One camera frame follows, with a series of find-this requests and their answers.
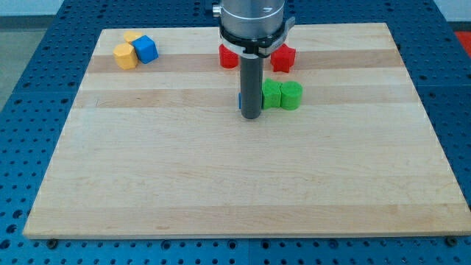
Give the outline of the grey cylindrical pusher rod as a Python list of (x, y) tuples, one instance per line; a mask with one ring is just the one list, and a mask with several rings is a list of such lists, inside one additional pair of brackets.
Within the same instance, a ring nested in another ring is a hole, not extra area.
[(246, 119), (256, 119), (262, 110), (263, 59), (241, 58), (241, 114)]

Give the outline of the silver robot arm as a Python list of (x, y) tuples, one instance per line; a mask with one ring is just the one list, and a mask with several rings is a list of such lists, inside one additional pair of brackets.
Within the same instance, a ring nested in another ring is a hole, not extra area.
[(222, 44), (240, 59), (240, 106), (246, 119), (262, 111), (263, 61), (295, 25), (294, 17), (284, 18), (284, 10), (284, 0), (221, 0), (213, 6)]

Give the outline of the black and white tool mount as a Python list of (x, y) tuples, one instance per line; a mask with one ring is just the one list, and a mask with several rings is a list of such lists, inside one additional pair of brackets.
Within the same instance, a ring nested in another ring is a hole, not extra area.
[(242, 38), (229, 33), (223, 26), (219, 27), (222, 44), (231, 52), (246, 59), (267, 58), (277, 51), (288, 37), (289, 30), (295, 25), (295, 17), (282, 22), (280, 28), (264, 38)]

